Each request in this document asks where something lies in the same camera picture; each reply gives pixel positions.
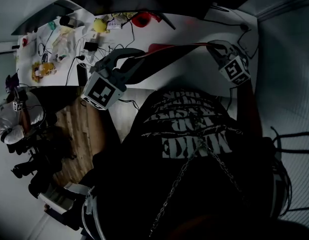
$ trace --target desk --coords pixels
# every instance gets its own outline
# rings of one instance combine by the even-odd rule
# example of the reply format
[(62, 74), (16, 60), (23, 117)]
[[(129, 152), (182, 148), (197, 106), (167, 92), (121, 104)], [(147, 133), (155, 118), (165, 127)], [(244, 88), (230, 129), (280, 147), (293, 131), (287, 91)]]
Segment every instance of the desk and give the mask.
[[(173, 30), (163, 20), (161, 22), (157, 22), (156, 20), (151, 19), (149, 25), (144, 28), (139, 28), (133, 25), (135, 41), (129, 45), (129, 47), (148, 51), (149, 45), (151, 44), (184, 45), (190, 43), (208, 42), (211, 40), (226, 40), (236, 45), (238, 39), (244, 33), (240, 26), (222, 25), (214, 22), (199, 20), (189, 16), (175, 14), (165, 15), (174, 24), (176, 30)], [(92, 24), (96, 17), (84, 9), (75, 11), (72, 17), (75, 17), (78, 20), (84, 22), (84, 26), (75, 29), (75, 42), (77, 43), (81, 37), (84, 37), (92, 29)], [(259, 41), (256, 17), (238, 10), (223, 12), (210, 9), (205, 16), (205, 19), (219, 21), (227, 24), (247, 24), (251, 31), (243, 36), (240, 44), (243, 48), (246, 49), (246, 52), (250, 56), (252, 56), (256, 51)], [(59, 35), (59, 30), (61, 28), (59, 26), (59, 19), (56, 19), (55, 23), (58, 27), (51, 35), (46, 45), (47, 48), (51, 48), (51, 44)], [(32, 41), (35, 44), (35, 48), (38, 47), (40, 42), (45, 44), (50, 33), (51, 30), (47, 27), (47, 25), (40, 27), (36, 33), (36, 39), (33, 39)], [(99, 39), (99, 47), (108, 51), (108, 46), (114, 48), (116, 45), (122, 44), (125, 47), (132, 40), (133, 36), (131, 25), (130, 23), (127, 23), (123, 26), (122, 29), (111, 30), (110, 33), (102, 33)], [(76, 56), (80, 55), (80, 49), (82, 50), (81, 45), (83, 41), (84, 39), (79, 41), (79, 44), (76, 48)], [(21, 48), (18, 49), (17, 56), (20, 54), (20, 51)], [(72, 57), (67, 58), (62, 63), (55, 75), (44, 77), (40, 83), (35, 83), (32, 81), (30, 73), (32, 63), (41, 61), (41, 57), (39, 57), (38, 51), (35, 52), (34, 56), (22, 58), (19, 57), (16, 68), (19, 69), (18, 76), (20, 82), (29, 86), (64, 86), (66, 84), (68, 70), (74, 56), (75, 53), (73, 52)], [(92, 64), (94, 64), (98, 59), (102, 58), (102, 54), (99, 51), (95, 53), (95, 56), (96, 57), (94, 57)], [(120, 67), (123, 62), (123, 60), (119, 60), (118, 67)], [(258, 71), (258, 52), (252, 59), (249, 60), (248, 69), (251, 74), (253, 89), (255, 89)], [(217, 63), (207, 52), (205, 47), (198, 47), (183, 58), (175, 61), (171, 65), (167, 66), (146, 80), (138, 84), (128, 85), (127, 87), (157, 90), (167, 85), (175, 86), (180, 84), (200, 89), (211, 95), (223, 97), (229, 97), (229, 88), (233, 87), (233, 85), (227, 82), (218, 72)], [(70, 71), (68, 85), (78, 85), (76, 60), (74, 60)]]

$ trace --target plastic bag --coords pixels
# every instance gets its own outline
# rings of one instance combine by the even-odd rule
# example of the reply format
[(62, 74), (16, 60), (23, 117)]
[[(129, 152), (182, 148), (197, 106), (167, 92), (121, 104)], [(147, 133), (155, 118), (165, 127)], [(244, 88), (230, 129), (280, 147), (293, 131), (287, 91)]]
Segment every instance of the plastic bag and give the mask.
[(74, 47), (74, 31), (71, 28), (62, 31), (52, 43), (52, 53), (49, 61), (52, 63), (62, 63), (67, 57), (71, 57)]

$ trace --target small box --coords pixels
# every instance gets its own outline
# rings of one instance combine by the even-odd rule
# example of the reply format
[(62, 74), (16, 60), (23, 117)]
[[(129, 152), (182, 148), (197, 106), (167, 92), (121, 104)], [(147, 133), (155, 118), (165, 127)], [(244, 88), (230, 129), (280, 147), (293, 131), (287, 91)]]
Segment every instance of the small box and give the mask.
[(248, 69), (244, 66), (240, 56), (236, 56), (227, 65), (219, 69), (219, 72), (229, 81), (236, 86), (241, 85), (249, 80), (250, 74)]
[(23, 110), (23, 104), (22, 103), (17, 103), (17, 102), (13, 102), (13, 110), (14, 111), (21, 111)]
[(124, 94), (97, 72), (88, 79), (81, 98), (98, 110), (107, 110)]

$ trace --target metal chain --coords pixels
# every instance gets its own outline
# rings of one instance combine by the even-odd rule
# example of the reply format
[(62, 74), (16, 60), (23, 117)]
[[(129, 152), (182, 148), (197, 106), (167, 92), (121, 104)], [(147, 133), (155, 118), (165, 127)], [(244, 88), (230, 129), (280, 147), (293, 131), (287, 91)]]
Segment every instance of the metal chain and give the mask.
[(177, 177), (176, 180), (173, 182), (172, 188), (171, 188), (171, 190), (170, 190), (170, 192), (169, 192), (169, 194), (168, 194), (168, 196), (167, 196), (165, 202), (163, 203), (163, 206), (161, 207), (161, 209), (160, 209), (158, 215), (156, 216), (156, 218), (155, 218), (155, 220), (154, 220), (154, 222), (153, 222), (153, 224), (152, 224), (152, 227), (151, 227), (151, 229), (150, 229), (150, 235), (149, 235), (149, 237), (151, 237), (152, 233), (153, 233), (154, 230), (157, 228), (157, 226), (158, 226), (158, 224), (159, 224), (160, 218), (165, 214), (165, 208), (166, 208), (166, 206), (168, 205), (168, 202), (169, 202), (169, 200), (171, 199), (172, 195), (174, 194), (174, 192), (175, 192), (175, 190), (176, 190), (176, 188), (177, 188), (179, 182), (181, 181), (182, 177), (185, 175), (185, 172), (186, 172), (186, 170), (187, 170), (187, 168), (188, 168), (188, 166), (189, 166), (190, 161), (191, 161), (192, 159), (194, 159), (195, 153), (196, 153), (199, 149), (201, 149), (202, 147), (203, 147), (203, 145), (202, 145), (202, 143), (200, 143), (199, 146), (195, 149), (195, 151), (193, 151), (193, 153), (188, 157), (188, 160), (186, 161), (186, 163), (181, 167), (181, 170), (180, 170), (180, 172), (179, 172), (178, 177)]
[(249, 202), (246, 200), (245, 196), (243, 195), (242, 190), (240, 189), (240, 187), (238, 186), (236, 180), (234, 179), (234, 176), (229, 172), (227, 166), (225, 165), (225, 163), (223, 161), (220, 160), (219, 156), (215, 153), (212, 152), (212, 150), (208, 147), (208, 145), (204, 142), (204, 140), (202, 138), (199, 139), (199, 146), (195, 149), (195, 151), (193, 151), (193, 153), (188, 157), (188, 160), (186, 161), (186, 163), (181, 167), (181, 170), (179, 172), (178, 177), (176, 178), (176, 180), (173, 182), (172, 184), (172, 188), (165, 200), (165, 202), (163, 203), (163, 206), (160, 209), (160, 212), (158, 213), (158, 215), (156, 216), (152, 227), (150, 229), (150, 234), (149, 237), (151, 237), (151, 235), (153, 234), (154, 230), (157, 228), (160, 218), (165, 214), (165, 208), (168, 205), (169, 200), (171, 199), (172, 195), (174, 194), (179, 182), (181, 181), (182, 177), (185, 175), (185, 172), (189, 166), (189, 163), (192, 159), (194, 159), (195, 157), (195, 153), (197, 151), (199, 151), (201, 148), (204, 148), (208, 154), (210, 154), (214, 159), (217, 160), (217, 162), (220, 165), (220, 168), (224, 171), (224, 173), (228, 176), (228, 178), (230, 179), (231, 183), (235, 186), (235, 188), (237, 189), (237, 191), (241, 194), (242, 196), (242, 201), (246, 206), (249, 206)]

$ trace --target black t-shirt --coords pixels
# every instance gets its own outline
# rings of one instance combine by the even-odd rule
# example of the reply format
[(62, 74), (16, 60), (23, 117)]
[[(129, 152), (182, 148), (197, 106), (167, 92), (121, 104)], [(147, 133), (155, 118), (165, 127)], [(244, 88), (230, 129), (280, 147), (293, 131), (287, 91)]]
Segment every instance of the black t-shirt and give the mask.
[(107, 240), (149, 236), (200, 141), (220, 161), (205, 149), (194, 154), (153, 236), (206, 214), (269, 217), (272, 171), (259, 141), (241, 131), (216, 97), (161, 90), (145, 101), (123, 143), (93, 158), (98, 214)]

